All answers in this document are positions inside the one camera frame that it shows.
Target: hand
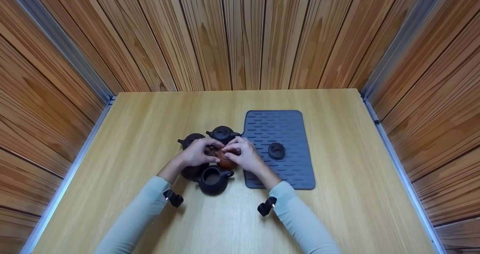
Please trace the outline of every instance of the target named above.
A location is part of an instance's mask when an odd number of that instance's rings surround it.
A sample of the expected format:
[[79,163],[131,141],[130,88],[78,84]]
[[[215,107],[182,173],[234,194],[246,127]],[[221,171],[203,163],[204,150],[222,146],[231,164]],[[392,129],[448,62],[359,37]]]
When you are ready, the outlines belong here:
[[179,153],[174,159],[178,160],[184,167],[185,166],[198,166],[203,163],[220,162],[220,159],[215,156],[206,155],[205,151],[209,150],[206,146],[213,145],[216,148],[223,148],[223,143],[211,139],[203,138],[193,141],[188,148]]
[[[233,150],[239,152],[240,155],[229,153],[229,151]],[[255,146],[245,138],[236,137],[222,148],[222,151],[226,152],[226,158],[254,174],[258,174],[260,169],[266,166],[262,158],[257,154]]]

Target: person's right hand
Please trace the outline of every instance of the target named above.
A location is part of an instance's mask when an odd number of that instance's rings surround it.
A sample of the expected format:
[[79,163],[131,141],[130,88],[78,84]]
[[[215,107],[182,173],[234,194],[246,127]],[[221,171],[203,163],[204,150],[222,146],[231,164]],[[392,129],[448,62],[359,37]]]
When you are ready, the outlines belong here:
[[[229,153],[234,150],[239,152],[240,155]],[[245,138],[236,137],[223,147],[222,151],[226,152],[226,158],[237,163],[244,170],[253,172],[254,174],[257,174],[259,170],[265,166],[264,161],[257,154],[255,146]]]

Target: person's left hand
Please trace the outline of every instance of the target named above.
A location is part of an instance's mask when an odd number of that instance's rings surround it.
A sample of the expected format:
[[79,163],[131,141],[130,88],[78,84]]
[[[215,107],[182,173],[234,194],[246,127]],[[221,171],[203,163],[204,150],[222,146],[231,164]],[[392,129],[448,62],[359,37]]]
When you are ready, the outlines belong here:
[[216,148],[223,148],[223,143],[214,140],[212,138],[203,138],[193,141],[183,152],[177,155],[184,166],[198,166],[203,163],[218,163],[220,159],[215,156],[209,156],[205,154],[205,150],[208,150],[206,146],[213,145]]

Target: metal frame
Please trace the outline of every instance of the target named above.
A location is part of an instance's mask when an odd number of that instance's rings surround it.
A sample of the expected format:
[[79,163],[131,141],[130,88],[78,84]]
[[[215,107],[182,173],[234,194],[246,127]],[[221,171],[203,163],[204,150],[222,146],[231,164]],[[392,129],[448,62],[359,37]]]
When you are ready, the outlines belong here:
[[105,117],[107,116],[110,110],[110,107],[112,107],[113,102],[115,102],[115,99],[116,99],[116,96],[112,97],[108,102],[108,104],[106,105],[106,107],[103,109],[103,112],[100,114],[100,117],[96,121],[93,129],[91,130],[90,134],[85,140],[84,145],[82,145],[82,148],[78,152],[77,157],[75,158],[67,174],[65,175],[62,182],[60,183],[60,186],[55,191],[55,194],[53,195],[52,199],[48,203],[48,206],[45,208],[45,211],[40,217],[40,220],[38,220],[38,223],[35,225],[35,228],[31,232],[27,242],[25,242],[24,247],[22,247],[22,250],[20,252],[21,254],[30,254],[35,248],[48,222],[50,222],[53,212],[57,209],[58,204],[60,203],[60,200],[62,199],[63,195],[65,194],[65,191],[70,185],[70,182],[72,182],[72,179],[74,178],[74,175],[78,170],[78,167],[82,163],[82,160],[84,160],[85,154],[88,151],[91,145],[91,142],[95,138],[95,135],[98,132],[98,129],[100,128],[101,124],[105,120]]
[[113,93],[83,56],[77,45],[65,33],[40,0],[16,0],[38,28],[50,39],[75,70],[84,78],[103,103],[107,104]]
[[423,225],[423,228],[427,232],[427,235],[432,242],[432,245],[435,249],[435,251],[438,254],[446,254],[444,245],[440,241],[437,232],[435,231],[432,222],[430,222],[430,218],[427,215],[427,212],[423,208],[423,205],[420,201],[420,198],[417,196],[417,193],[415,189],[412,186],[412,183],[410,181],[410,178],[408,178],[407,173],[403,169],[403,165],[398,158],[398,156],[395,153],[395,150],[387,136],[387,133],[384,130],[384,127],[380,123],[377,114],[375,113],[372,105],[370,105],[370,102],[368,99],[364,98],[363,102],[365,103],[365,107],[368,110],[368,113],[370,114],[370,117],[372,117],[372,120],[374,121],[375,127],[377,128],[378,134],[380,135],[380,138],[384,142],[385,148],[390,155],[390,158],[395,166],[395,170],[398,173],[398,177],[400,177],[400,180],[403,184],[403,187],[405,188],[405,191],[408,194],[408,197],[410,198],[410,201],[412,202],[413,208],[415,208],[415,211],[420,218],[420,222]]
[[363,87],[361,93],[364,97],[371,99],[377,89],[384,83],[386,77],[391,73],[393,67],[410,46],[415,35],[439,1],[440,0],[418,0],[415,3],[415,6],[405,18],[394,40],[368,78],[365,87]]

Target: brown clay teapot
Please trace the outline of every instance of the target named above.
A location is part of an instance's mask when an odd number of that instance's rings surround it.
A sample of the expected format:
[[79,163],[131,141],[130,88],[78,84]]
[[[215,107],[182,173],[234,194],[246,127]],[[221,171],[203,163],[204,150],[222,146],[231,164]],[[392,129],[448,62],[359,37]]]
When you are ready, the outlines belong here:
[[238,167],[238,164],[229,160],[225,156],[225,152],[223,152],[222,150],[217,149],[214,151],[214,153],[215,153],[215,156],[220,159],[220,162],[217,163],[219,167],[222,167],[225,170],[234,170]]

